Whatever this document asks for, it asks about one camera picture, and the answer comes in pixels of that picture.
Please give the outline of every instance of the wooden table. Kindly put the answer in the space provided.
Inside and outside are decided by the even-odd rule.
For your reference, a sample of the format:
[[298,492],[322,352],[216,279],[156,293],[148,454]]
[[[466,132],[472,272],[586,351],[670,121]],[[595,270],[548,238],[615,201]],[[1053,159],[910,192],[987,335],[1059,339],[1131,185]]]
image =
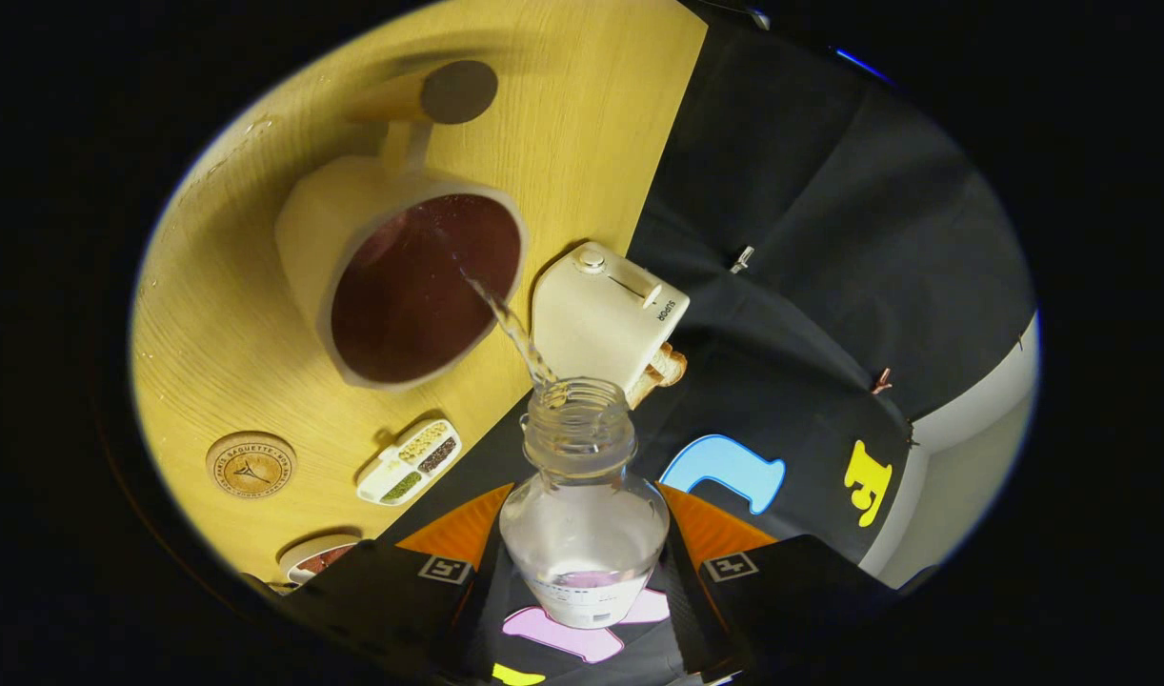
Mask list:
[[[526,320],[535,275],[563,249],[581,239],[629,247],[704,34],[674,0],[454,0],[353,40],[229,125],[159,220],[130,332],[152,458],[227,564],[283,581],[277,557],[298,539],[382,533],[407,505],[357,500],[361,466],[430,411],[473,446],[531,387],[494,331],[416,390],[362,390],[342,382],[303,324],[274,221],[298,178],[381,147],[385,127],[343,121],[347,100],[443,58],[494,66],[494,105],[473,122],[435,127],[428,164],[516,199],[531,243],[512,306]],[[237,431],[271,432],[294,448],[285,488],[243,500],[213,483],[207,450]]]

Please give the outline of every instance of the kettle button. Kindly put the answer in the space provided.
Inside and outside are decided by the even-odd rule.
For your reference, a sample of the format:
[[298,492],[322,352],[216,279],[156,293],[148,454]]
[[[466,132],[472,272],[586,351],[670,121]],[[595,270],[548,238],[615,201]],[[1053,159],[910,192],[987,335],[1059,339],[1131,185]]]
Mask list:
[[579,253],[577,256],[579,268],[584,270],[587,274],[599,274],[603,270],[604,260],[603,253],[587,248]]

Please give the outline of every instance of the wooden coaster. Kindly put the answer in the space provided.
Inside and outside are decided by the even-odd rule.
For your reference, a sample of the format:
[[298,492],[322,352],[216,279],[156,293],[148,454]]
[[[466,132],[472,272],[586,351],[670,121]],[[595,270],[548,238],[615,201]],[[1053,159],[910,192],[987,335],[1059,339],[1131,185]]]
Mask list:
[[264,498],[294,474],[294,448],[271,433],[241,431],[219,438],[205,457],[213,482],[239,498]]

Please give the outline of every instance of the orange panel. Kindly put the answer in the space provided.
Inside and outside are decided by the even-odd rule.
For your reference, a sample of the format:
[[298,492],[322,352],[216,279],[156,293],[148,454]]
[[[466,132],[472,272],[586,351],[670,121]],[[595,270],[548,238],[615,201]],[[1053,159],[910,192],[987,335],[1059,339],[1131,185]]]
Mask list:
[[481,556],[490,540],[494,517],[502,510],[502,503],[513,483],[506,483],[476,496],[443,516],[430,522],[417,533],[396,544],[405,551],[425,552],[456,560],[468,560],[473,568],[481,568]]
[[661,483],[656,486],[670,508],[670,516],[679,525],[679,533],[683,536],[688,557],[691,557],[693,572],[700,573],[700,564],[704,560],[778,542],[773,536],[698,496]]

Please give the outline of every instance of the bottle neck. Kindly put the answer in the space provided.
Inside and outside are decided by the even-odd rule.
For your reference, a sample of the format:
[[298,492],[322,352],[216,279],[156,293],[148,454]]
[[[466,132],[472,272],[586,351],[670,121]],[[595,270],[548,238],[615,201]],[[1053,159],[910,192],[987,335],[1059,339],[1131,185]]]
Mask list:
[[637,434],[620,387],[597,379],[566,379],[538,388],[524,417],[524,453],[558,485],[624,478]]
[[611,486],[612,488],[620,488],[625,483],[626,468],[626,465],[623,464],[617,466],[617,468],[610,469],[610,472],[587,474],[587,476],[573,476],[572,474],[548,472],[546,468],[540,468],[539,476],[544,479],[544,486],[547,486],[552,490],[575,486]]

